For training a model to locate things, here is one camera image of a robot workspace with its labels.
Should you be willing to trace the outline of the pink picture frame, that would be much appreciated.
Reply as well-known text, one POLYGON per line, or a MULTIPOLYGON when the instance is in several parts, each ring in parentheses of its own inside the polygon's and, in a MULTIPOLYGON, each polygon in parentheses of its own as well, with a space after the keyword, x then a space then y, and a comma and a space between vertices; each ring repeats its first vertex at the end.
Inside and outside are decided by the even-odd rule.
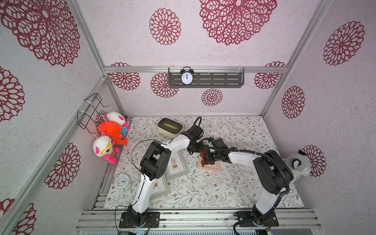
POLYGON ((215 162, 214 164, 211 164, 211 165, 208 164, 208 165, 204 165, 204 166, 202 166, 201 161, 202 161, 202 157, 199 156, 198 163, 197 163, 198 169, 220 172, 220 166, 221 166, 220 161, 217 161, 217 162, 215 162))

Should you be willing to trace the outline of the brown cloth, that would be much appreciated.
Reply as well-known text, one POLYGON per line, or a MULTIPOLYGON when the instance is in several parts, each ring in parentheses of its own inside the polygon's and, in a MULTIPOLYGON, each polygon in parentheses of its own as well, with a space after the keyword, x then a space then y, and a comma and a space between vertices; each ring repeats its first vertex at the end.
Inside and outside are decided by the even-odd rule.
POLYGON ((215 155, 211 152, 211 150, 208 147, 203 147, 203 150, 200 152, 200 157, 200 164, 202 167, 206 165, 215 165, 216 163, 215 155))

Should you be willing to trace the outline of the green picture frame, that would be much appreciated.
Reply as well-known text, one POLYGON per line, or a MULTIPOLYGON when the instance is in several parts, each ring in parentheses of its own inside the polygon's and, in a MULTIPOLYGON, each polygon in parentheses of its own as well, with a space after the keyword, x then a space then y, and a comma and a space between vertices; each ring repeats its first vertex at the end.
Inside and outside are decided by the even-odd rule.
POLYGON ((161 178, 159 178, 152 189, 150 199, 156 199, 161 196, 167 195, 170 193, 170 188, 167 182, 167 178, 165 175, 163 175, 161 178))
POLYGON ((165 172, 167 180, 172 180, 189 173, 190 169, 183 157, 182 151, 172 153, 165 172))

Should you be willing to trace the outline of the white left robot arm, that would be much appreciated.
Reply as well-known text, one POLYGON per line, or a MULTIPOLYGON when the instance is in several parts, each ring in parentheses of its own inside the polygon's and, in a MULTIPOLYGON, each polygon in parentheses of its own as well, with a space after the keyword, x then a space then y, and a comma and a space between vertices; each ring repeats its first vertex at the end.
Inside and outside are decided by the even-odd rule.
POLYGON ((188 131, 182 132, 170 142, 153 141, 150 144, 140 163, 141 181, 135 199, 128 207, 130 212, 143 214, 148 210, 154 184, 167 170, 171 155, 184 149, 189 154, 201 152, 203 147, 199 140, 202 136, 203 129, 198 125, 193 125, 188 131))

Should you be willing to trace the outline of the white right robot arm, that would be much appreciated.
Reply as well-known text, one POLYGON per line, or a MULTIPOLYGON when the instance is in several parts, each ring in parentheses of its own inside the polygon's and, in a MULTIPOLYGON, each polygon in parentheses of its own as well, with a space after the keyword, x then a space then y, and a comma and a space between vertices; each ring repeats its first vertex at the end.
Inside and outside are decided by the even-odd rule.
POLYGON ((254 206, 256 216, 272 213, 281 199, 290 193, 293 173, 274 150, 265 153, 229 148, 224 141, 214 138, 202 139, 201 144, 208 151, 206 160, 210 163, 222 161, 252 167, 256 170, 263 187, 261 195, 254 206))

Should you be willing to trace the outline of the cream tissue box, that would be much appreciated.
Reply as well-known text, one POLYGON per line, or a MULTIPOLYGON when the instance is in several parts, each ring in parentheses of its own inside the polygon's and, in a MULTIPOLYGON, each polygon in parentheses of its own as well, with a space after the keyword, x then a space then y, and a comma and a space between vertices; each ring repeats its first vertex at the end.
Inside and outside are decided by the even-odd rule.
POLYGON ((157 123, 157 129, 162 135, 173 139, 178 137, 180 133, 183 132, 184 126, 177 121, 164 117, 157 123))

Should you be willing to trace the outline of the black alarm clock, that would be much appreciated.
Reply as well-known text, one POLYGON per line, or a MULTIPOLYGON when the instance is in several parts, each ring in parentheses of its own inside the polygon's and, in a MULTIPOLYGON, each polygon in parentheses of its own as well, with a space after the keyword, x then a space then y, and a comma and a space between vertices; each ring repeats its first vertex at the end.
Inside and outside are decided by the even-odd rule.
POLYGON ((194 80, 194 70, 189 67, 185 66, 180 70, 180 78, 183 85, 191 85, 194 80))

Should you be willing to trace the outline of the grey husky plush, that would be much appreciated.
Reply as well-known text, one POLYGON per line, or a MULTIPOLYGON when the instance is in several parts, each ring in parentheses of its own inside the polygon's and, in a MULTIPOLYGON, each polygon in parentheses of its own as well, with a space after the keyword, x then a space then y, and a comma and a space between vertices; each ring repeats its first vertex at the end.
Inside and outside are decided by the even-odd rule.
POLYGON ((293 174, 290 184, 294 184, 302 176, 310 176, 312 163, 304 151, 299 150, 297 154, 292 154, 284 159, 284 162, 293 174))

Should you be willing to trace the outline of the white pink plush toy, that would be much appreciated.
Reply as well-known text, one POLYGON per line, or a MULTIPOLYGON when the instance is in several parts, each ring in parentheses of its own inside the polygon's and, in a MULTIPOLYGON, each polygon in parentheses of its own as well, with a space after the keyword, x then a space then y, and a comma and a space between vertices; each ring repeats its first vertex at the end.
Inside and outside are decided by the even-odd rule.
POLYGON ((112 121, 120 125, 121 127, 128 126, 126 118, 118 112, 111 111, 104 116, 106 121, 112 121))

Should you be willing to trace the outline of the orange plush toy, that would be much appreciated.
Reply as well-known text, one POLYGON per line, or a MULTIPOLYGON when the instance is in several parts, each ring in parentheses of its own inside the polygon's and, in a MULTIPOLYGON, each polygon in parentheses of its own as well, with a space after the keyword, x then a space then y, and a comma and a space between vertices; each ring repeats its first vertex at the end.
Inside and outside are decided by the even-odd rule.
POLYGON ((121 132, 121 126, 113 121, 104 121, 98 126, 101 136, 108 136, 115 142, 116 145, 127 146, 127 139, 124 140, 121 132))

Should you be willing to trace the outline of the white alarm clock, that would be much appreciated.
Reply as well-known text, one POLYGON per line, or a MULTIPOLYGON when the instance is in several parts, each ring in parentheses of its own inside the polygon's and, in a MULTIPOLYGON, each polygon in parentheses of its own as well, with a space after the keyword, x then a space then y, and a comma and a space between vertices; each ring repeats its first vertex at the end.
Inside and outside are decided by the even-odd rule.
POLYGON ((115 188, 120 192, 125 192, 130 189, 132 181, 126 174, 121 174, 115 179, 115 188))

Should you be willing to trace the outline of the white plush with glasses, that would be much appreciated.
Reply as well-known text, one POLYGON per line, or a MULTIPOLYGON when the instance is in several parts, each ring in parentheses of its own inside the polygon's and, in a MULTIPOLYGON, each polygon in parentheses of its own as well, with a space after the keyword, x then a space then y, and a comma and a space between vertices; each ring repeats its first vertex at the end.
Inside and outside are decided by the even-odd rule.
POLYGON ((119 152, 118 147, 114 147, 114 141, 109 136, 101 136, 93 143, 93 151, 96 156, 103 157, 111 164, 115 164, 117 159, 115 154, 119 152))

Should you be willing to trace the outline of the grey wall shelf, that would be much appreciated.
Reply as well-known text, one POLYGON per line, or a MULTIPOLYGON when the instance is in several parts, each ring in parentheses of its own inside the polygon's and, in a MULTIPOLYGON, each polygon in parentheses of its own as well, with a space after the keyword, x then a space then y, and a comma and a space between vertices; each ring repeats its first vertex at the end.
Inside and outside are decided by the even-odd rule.
POLYGON ((241 88, 244 85, 244 68, 236 72, 199 72, 194 73, 191 85, 183 85, 180 70, 174 72, 168 68, 167 81, 170 88, 241 88))

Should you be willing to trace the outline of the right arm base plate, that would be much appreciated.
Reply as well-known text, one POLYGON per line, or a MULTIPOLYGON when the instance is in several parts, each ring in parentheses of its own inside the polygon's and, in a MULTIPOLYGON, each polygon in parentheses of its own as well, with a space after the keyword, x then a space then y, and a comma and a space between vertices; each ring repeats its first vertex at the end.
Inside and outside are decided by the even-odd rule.
POLYGON ((234 214, 240 227, 278 227, 279 222, 275 212, 261 215, 257 211, 237 211, 234 214))

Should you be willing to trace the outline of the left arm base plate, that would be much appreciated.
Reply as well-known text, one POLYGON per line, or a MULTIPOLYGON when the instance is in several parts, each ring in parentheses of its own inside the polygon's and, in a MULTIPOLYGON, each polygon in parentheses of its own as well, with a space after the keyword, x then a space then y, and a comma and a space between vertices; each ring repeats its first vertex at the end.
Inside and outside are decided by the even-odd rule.
POLYGON ((118 225, 120 228, 158 228, 159 222, 159 212, 146 210, 139 213, 129 207, 121 214, 118 225))

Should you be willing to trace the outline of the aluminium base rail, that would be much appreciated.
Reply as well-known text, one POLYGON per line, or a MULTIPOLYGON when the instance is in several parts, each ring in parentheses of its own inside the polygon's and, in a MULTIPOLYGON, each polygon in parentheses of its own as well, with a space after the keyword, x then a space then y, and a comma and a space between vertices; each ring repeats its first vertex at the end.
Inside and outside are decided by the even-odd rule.
MULTIPOLYGON (((151 210, 147 215, 148 219, 142 227, 137 227, 126 222, 122 218, 124 210, 106 211, 83 211, 75 226, 77 232, 89 231, 111 231, 125 234, 128 231, 146 231, 149 233, 170 230, 170 231, 209 231, 224 230, 233 232, 233 226, 237 222, 244 221, 238 209, 214 209, 214 210, 151 210)), ((278 229, 309 229, 320 230, 322 228, 315 212, 312 209, 276 209, 275 214, 265 222, 257 225, 250 222, 245 225, 238 225, 239 233, 247 230, 278 229)))

